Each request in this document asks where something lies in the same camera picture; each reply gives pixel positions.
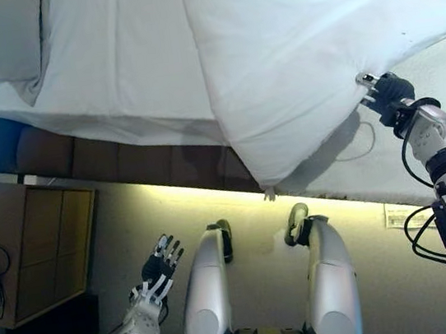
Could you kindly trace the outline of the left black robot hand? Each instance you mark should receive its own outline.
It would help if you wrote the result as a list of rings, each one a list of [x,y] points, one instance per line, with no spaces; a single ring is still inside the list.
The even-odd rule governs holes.
[[[142,283],[132,288],[129,301],[135,304],[143,300],[148,304],[163,306],[183,253],[179,239],[174,241],[173,235],[161,235],[142,267]]]

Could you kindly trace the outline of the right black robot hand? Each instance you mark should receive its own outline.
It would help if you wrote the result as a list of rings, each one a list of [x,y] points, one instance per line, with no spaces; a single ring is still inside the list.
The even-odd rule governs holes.
[[[380,77],[362,72],[355,82],[368,90],[361,104],[378,113],[379,121],[386,127],[395,126],[397,114],[406,106],[404,100],[415,99],[414,86],[393,72],[385,72]]]

